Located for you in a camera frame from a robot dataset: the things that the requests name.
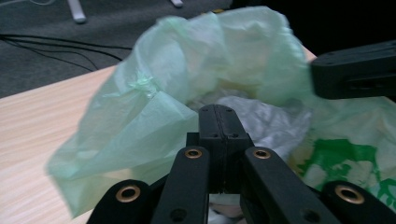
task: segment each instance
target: plastic bag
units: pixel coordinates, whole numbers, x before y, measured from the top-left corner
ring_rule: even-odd
[[[295,98],[313,109],[308,135],[290,156],[305,180],[315,173],[307,164],[321,165],[306,162],[319,139],[376,148],[370,160],[379,178],[367,188],[396,176],[395,105],[385,98],[317,98],[286,18],[267,7],[247,7],[189,21],[165,18],[142,34],[92,98],[78,131],[49,160],[49,174],[73,216],[94,208],[121,180],[150,184],[166,175],[186,133],[198,131],[197,115],[186,104],[218,89],[245,91],[270,105]]]

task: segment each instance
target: black plastic part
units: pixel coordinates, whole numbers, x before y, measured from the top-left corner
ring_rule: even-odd
[[[123,187],[139,188],[138,197],[129,202],[120,202],[116,195]],[[126,224],[149,223],[152,216],[153,204],[150,200],[149,185],[138,180],[124,180],[111,187],[93,209],[88,224]]]
[[[185,147],[175,158],[151,223],[206,223],[209,153]]]
[[[243,165],[269,223],[340,223],[273,150],[251,147]]]
[[[321,199],[344,223],[396,223],[393,211],[366,190],[346,181],[327,183],[322,189]]]
[[[316,95],[346,99],[396,95],[396,40],[322,54],[311,63]]]
[[[210,193],[239,193],[237,164],[254,145],[235,111],[224,105],[202,107],[198,141],[210,152]]]

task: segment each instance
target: gray carpet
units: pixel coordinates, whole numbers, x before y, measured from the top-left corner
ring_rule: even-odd
[[[7,1],[0,0],[0,5]],[[185,0],[183,8],[175,8],[168,0],[80,1],[88,19],[84,24],[76,24],[73,21],[66,0],[56,0],[49,6],[39,6],[24,1],[0,7],[0,34],[41,35],[132,48],[136,39],[159,18],[174,15],[189,19],[213,9],[227,8],[231,4],[231,0]],[[39,41],[54,43],[48,40]],[[90,61],[76,53],[39,51],[85,68],[10,44],[12,43],[0,40],[0,98],[80,76],[90,72],[89,70],[96,70]],[[119,62],[104,54],[81,49],[26,43],[21,45],[44,50],[82,53],[99,69]],[[121,59],[131,52],[125,49],[95,49],[117,55]]]

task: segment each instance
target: table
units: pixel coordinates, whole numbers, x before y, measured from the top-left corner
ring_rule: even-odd
[[[315,56],[305,50],[308,60]],[[113,67],[0,99],[0,223],[85,223],[71,220],[45,164],[78,127]]]

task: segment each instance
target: black cable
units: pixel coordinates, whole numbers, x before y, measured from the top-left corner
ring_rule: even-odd
[[[96,49],[87,49],[87,48],[82,48],[82,47],[78,47],[78,46],[71,46],[71,45],[60,45],[60,44],[50,44],[50,43],[43,43],[43,42],[36,42],[36,41],[31,41],[31,40],[21,40],[21,39],[15,39],[15,38],[10,38],[10,37],[4,37],[4,36],[0,36],[0,40],[8,40],[8,41],[12,41],[12,42],[21,42],[21,43],[27,43],[27,44],[37,44],[37,45],[45,45],[45,46],[53,46],[53,47],[62,47],[62,48],[70,48],[70,49],[84,49],[84,50],[88,50],[88,51],[92,51],[92,52],[96,52],[96,53],[101,53],[101,54],[105,54],[109,57],[115,58],[119,61],[122,61],[121,58],[117,57],[116,55],[101,51],[101,50],[96,50]]]
[[[15,43],[15,42],[12,42],[12,41],[10,41],[10,40],[4,40],[4,39],[2,39],[2,40],[3,40],[5,43],[7,43],[7,44],[9,44],[9,45],[11,45],[11,46],[14,46],[14,47],[17,47],[17,48],[22,48],[22,49],[29,49],[30,51],[32,51],[32,52],[34,52],[34,53],[36,53],[36,54],[39,54],[39,55],[41,55],[41,56],[44,56],[44,57],[47,57],[47,58],[51,58],[51,59],[55,59],[55,60],[58,60],[58,61],[61,61],[61,62],[64,62],[64,63],[70,63],[70,64],[73,64],[73,65],[75,65],[75,66],[78,66],[78,67],[87,69],[87,70],[90,71],[90,72],[93,72],[90,68],[87,68],[87,67],[85,67],[85,66],[83,66],[83,65],[80,65],[80,64],[77,64],[77,63],[72,63],[72,62],[69,62],[69,61],[66,61],[66,60],[63,60],[63,59],[51,57],[51,56],[49,56],[49,55],[40,53],[40,52],[38,52],[38,51],[35,50],[35,49],[30,49],[29,47],[22,46],[22,45],[20,45],[19,43]]]
[[[29,47],[29,46],[21,45],[21,44],[17,44],[17,45],[18,45],[18,46],[16,46],[16,45],[14,45],[14,46],[15,46],[15,47],[23,47],[23,48],[25,48],[25,49],[33,49],[33,50],[43,51],[43,52],[51,52],[51,53],[74,53],[74,54],[77,54],[77,55],[79,55],[79,56],[85,58],[88,62],[90,62],[90,63],[92,64],[92,66],[93,66],[96,70],[99,69],[99,68],[96,66],[96,64],[95,64],[90,58],[88,58],[87,56],[85,56],[85,55],[82,54],[82,53],[78,53],[78,52],[74,52],[74,51],[63,51],[63,50],[36,49],[36,48]]]
[[[68,39],[62,39],[62,38],[46,37],[46,36],[40,36],[40,35],[2,35],[2,34],[0,34],[0,36],[3,36],[3,37],[17,37],[17,38],[34,38],[34,39],[56,40],[56,41],[62,41],[62,42],[66,42],[66,43],[87,45],[87,46],[92,46],[92,47],[97,47],[97,48],[132,50],[132,48],[125,48],[125,47],[119,47],[119,46],[108,46],[108,45],[97,45],[97,44],[91,44],[91,43],[86,43],[86,42],[80,42],[80,41],[76,41],[76,40],[68,40]]]

